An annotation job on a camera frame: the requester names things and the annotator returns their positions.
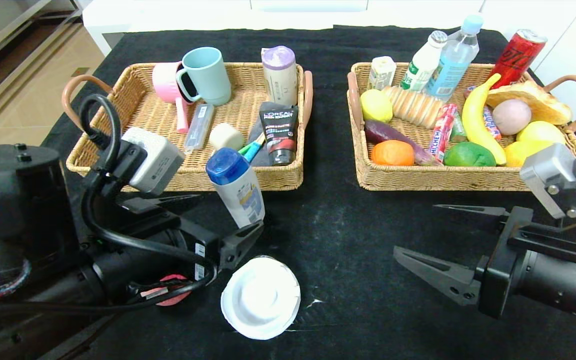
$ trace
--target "water bottle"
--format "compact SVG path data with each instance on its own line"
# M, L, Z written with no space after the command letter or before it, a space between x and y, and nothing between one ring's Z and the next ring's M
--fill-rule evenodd
M249 162L229 147L222 147L206 163L206 173L239 228L266 216L257 174Z
M442 101L450 99L468 66L480 52L477 34L483 23L480 14L471 14L463 21L460 30L448 36L448 41L441 50L439 66L425 87L426 93Z

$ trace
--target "gray cloth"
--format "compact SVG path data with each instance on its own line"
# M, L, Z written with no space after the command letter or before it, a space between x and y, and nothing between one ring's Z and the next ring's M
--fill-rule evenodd
M281 105L281 104L277 104L276 102L272 102L272 101L264 101L261 103L261 106L259 106L259 111L265 111L265 110L283 110L283 109L290 109L292 108L292 106L290 105ZM248 134L248 141L246 144L250 144L252 142L254 142L257 137L259 137L259 135L263 132L264 127L261 125L261 117L259 116L259 113L257 113L256 116L256 123L254 123L252 129L250 129L250 133ZM250 165L254 166L254 167L269 167L272 166L270 164L270 155L268 153L268 148L267 145L268 143L263 143L263 146L261 146L261 148L259 148L258 153L256 153L256 155L254 156L254 158L252 159L252 161L250 161Z

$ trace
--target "wicker basket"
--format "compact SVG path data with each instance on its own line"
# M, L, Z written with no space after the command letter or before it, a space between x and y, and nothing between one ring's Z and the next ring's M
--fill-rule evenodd
M373 144L366 142L364 120L359 105L359 95L368 88L368 75L371 63L356 63L348 73L349 90L347 92L350 112L350 128L354 145L354 162L359 185L369 191L529 191L519 178L520 168L510 167L465 167L465 166L384 166L375 164L370 159ZM404 77L408 63L397 63L393 84L398 84ZM457 86L449 102L464 105L464 88L482 84L489 77L492 64L471 64ZM524 73L520 82L531 80ZM545 86L551 91L561 82L576 81L575 75L562 77ZM428 148L432 130L425 129L407 121L393 118L390 125L404 135ZM566 145L576 155L576 122L573 126L560 127L566 135ZM507 146L514 141L514 136L503 137L501 144Z
M71 116L75 114L69 101L73 89L78 83L89 80L98 84L109 93L108 99L114 104L121 119L122 130L133 126L146 129L167 137L174 145L182 149L186 141L185 134L176 131L177 116L174 104L160 100L153 89L151 77L155 63L132 64L126 68L114 88L110 88L96 77L80 75L73 78L64 89L64 109ZM225 105L215 107L212 126L229 123L247 137L258 119L262 102L268 100L265 90L264 70L261 63L226 63L226 71L232 86L232 97ZM299 127L297 128L297 154L288 166L259 166L254 171L263 191L292 191L304 181L304 141L313 104L313 75L297 65ZM192 118L197 103L190 105L188 117ZM91 121L91 125L108 133L108 117L100 109ZM84 133L71 151L66 166L68 170L85 176L97 161L97 148ZM214 191L206 174L205 166L213 154L213 147L206 139L203 150L195 150L183 161L176 175L166 187L166 191ZM123 191L135 191L126 186Z

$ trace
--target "bread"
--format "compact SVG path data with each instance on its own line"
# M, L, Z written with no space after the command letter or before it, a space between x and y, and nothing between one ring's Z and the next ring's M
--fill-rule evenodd
M392 104L392 114L397 119L411 124L433 129L439 108L444 104L438 98L425 93L409 91L398 86L382 89Z
M510 99L518 99L528 104L532 112L532 121L546 121L553 125L565 125L572 121L570 107L558 101L555 96L544 91L532 80L490 90L486 104L496 107Z

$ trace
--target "eggplant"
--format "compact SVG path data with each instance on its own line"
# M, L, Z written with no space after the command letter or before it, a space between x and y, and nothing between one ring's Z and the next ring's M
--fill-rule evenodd
M444 166L439 162L439 160L430 155L425 148L419 146L419 144L412 141L409 137L394 129L387 123L375 120L366 120L363 130L366 133L366 141L373 144L379 144L384 141L402 141L410 144L414 150L415 164L434 167Z

